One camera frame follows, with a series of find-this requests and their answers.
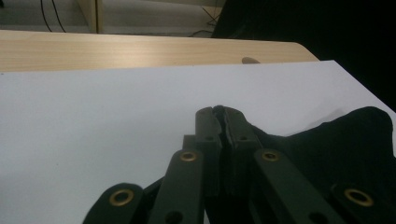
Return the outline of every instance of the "round hole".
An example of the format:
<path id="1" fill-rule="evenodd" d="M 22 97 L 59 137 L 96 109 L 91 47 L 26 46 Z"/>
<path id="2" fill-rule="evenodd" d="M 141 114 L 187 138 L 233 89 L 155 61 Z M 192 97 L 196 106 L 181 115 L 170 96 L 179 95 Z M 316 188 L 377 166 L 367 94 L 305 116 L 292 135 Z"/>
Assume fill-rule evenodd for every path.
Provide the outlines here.
<path id="1" fill-rule="evenodd" d="M 266 161 L 278 161 L 279 156 L 277 153 L 272 152 L 272 151 L 266 151 L 262 153 L 262 158 L 265 159 Z"/>
<path id="2" fill-rule="evenodd" d="M 181 153 L 180 158 L 183 161 L 195 161 L 197 159 L 197 155 L 193 152 L 188 151 Z"/>
<path id="3" fill-rule="evenodd" d="M 178 224 L 181 220 L 183 220 L 183 215 L 179 212 L 170 212 L 165 217 L 166 224 Z"/>
<path id="4" fill-rule="evenodd" d="M 374 204 L 373 199 L 370 197 L 370 195 L 364 193 L 361 190 L 358 189 L 346 189 L 344 191 L 344 194 L 346 197 L 352 201 L 353 203 L 356 203 L 361 206 L 365 207 L 370 207 Z"/>
<path id="5" fill-rule="evenodd" d="M 309 214 L 309 219 L 311 219 L 311 221 L 316 224 L 329 223 L 329 220 L 326 218 L 326 216 L 318 212 Z"/>
<path id="6" fill-rule="evenodd" d="M 130 189 L 120 189 L 110 196 L 110 204 L 113 206 L 123 206 L 134 198 L 134 192 Z"/>

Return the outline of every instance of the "black fabric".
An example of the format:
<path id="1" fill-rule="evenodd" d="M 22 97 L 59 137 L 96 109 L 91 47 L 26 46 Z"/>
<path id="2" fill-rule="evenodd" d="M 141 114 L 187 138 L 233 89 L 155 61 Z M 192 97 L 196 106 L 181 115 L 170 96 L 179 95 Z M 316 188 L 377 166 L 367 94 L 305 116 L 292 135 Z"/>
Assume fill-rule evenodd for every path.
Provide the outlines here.
<path id="1" fill-rule="evenodd" d="M 364 107 L 287 137 L 253 130 L 264 148 L 285 153 L 324 197 L 332 185 L 349 183 L 396 206 L 393 126 L 386 112 Z"/>
<path id="2" fill-rule="evenodd" d="M 213 38 L 296 42 L 335 60 L 396 111 L 396 13 L 387 0 L 227 0 Z"/>

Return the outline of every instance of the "dark object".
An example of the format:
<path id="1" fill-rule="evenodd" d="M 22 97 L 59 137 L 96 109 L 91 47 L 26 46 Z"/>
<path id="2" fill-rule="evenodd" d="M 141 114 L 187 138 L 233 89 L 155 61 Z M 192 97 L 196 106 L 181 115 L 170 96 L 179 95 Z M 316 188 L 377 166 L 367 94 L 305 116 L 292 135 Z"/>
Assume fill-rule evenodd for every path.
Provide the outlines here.
<path id="1" fill-rule="evenodd" d="M 395 33 L 388 0 L 227 0 L 212 37 L 302 44 L 396 111 Z"/>
<path id="2" fill-rule="evenodd" d="M 264 133 L 235 109 L 196 113 L 166 175 L 142 190 L 118 184 L 84 224 L 396 223 L 389 115 L 364 107 L 317 128 Z"/>

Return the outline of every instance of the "floor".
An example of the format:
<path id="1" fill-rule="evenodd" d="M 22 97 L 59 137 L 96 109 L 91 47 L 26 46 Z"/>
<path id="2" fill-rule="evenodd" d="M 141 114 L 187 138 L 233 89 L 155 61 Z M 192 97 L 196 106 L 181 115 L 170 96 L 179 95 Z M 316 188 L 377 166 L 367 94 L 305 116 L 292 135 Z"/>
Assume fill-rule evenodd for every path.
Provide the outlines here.
<path id="1" fill-rule="evenodd" d="M 55 7 L 50 0 L 42 0 L 43 7 L 39 0 L 3 2 L 2 30 L 90 32 L 76 0 L 54 0 Z M 210 37 L 216 25 L 213 19 L 219 15 L 220 8 L 145 0 L 103 0 L 103 11 L 104 34 Z"/>

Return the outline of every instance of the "white paper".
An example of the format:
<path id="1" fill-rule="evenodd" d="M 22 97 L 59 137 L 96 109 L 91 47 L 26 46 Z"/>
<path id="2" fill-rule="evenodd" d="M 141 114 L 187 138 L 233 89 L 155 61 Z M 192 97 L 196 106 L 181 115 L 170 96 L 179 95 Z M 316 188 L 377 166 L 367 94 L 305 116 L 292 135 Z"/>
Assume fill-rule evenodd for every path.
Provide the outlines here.
<path id="1" fill-rule="evenodd" d="M 215 105 L 284 136 L 367 105 L 396 120 L 333 61 L 1 73 L 0 223 L 81 223 L 109 187 L 162 177 Z"/>

